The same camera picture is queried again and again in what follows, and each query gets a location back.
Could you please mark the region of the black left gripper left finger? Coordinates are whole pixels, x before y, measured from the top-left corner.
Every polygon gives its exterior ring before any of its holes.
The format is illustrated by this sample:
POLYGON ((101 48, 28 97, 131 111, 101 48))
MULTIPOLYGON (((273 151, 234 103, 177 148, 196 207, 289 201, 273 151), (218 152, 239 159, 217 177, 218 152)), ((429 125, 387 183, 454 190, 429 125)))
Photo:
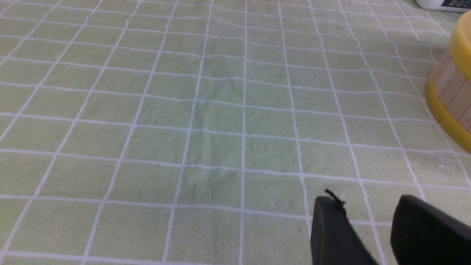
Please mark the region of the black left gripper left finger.
POLYGON ((315 199, 311 229, 313 265, 377 265, 347 217, 345 202, 329 189, 315 199))

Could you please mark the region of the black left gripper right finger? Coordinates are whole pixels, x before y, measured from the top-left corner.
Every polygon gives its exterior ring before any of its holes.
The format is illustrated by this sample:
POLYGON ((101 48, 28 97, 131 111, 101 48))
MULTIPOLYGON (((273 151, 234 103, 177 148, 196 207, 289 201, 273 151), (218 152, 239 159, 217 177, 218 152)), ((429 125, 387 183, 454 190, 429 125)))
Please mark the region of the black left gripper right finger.
POLYGON ((399 265, 469 265, 471 228, 412 195, 402 195, 390 236, 399 265))

